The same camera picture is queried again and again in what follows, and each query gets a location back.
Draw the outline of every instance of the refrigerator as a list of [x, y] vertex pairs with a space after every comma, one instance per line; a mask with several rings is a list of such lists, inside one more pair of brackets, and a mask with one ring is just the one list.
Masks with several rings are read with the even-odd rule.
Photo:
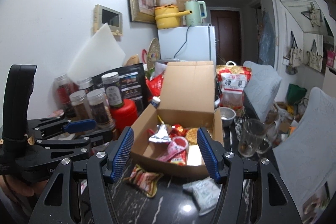
[[175, 58], [185, 61], [211, 60], [216, 66], [215, 27], [178, 27], [161, 29], [158, 33], [162, 59], [174, 58], [176, 55]]

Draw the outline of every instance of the tabletop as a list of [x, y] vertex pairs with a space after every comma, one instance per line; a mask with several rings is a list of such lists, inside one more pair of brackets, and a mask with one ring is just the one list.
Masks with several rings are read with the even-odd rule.
[[[244, 121], [248, 118], [257, 118], [246, 96], [244, 107], [243, 115], [236, 117], [230, 127], [223, 129], [224, 148], [237, 155], [239, 155], [238, 142]], [[258, 154], [255, 153], [250, 159], [258, 160]], [[122, 178], [117, 183], [109, 185], [110, 196], [119, 216], [120, 224], [207, 224], [211, 222], [214, 210], [199, 216], [199, 209], [193, 197], [182, 189], [182, 185], [193, 181], [192, 179], [164, 175], [157, 183], [156, 195], [153, 198], [148, 198], [141, 191], [123, 182], [123, 178], [130, 176], [134, 165], [135, 163], [131, 159], [128, 160]], [[238, 223], [245, 222], [248, 211], [249, 187], [250, 181], [244, 180]], [[85, 218], [87, 223], [93, 223], [90, 213]]]

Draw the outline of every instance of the brown wooden door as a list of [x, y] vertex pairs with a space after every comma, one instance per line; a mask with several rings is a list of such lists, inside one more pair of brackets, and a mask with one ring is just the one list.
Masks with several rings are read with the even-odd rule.
[[[242, 42], [240, 15], [237, 11], [211, 10], [211, 24], [215, 27], [217, 54], [227, 61], [241, 65]], [[222, 64], [217, 57], [217, 64]]]

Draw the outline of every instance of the green kettle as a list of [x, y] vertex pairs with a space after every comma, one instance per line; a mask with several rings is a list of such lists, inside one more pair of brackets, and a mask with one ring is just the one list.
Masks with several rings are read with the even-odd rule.
[[[201, 15], [201, 5], [203, 6], [204, 16]], [[185, 16], [187, 26], [202, 26], [202, 19], [207, 17], [207, 7], [204, 1], [187, 1], [185, 10], [192, 12], [190, 15]]]

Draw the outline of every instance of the red lid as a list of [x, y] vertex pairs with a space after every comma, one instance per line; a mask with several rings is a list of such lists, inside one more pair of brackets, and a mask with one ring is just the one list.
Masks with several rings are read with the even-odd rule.
[[137, 107], [134, 101], [129, 100], [129, 99], [124, 99], [124, 105], [121, 108], [116, 108], [116, 109], [111, 108], [110, 112], [114, 118], [126, 117], [128, 115], [133, 114], [134, 112], [137, 112]]

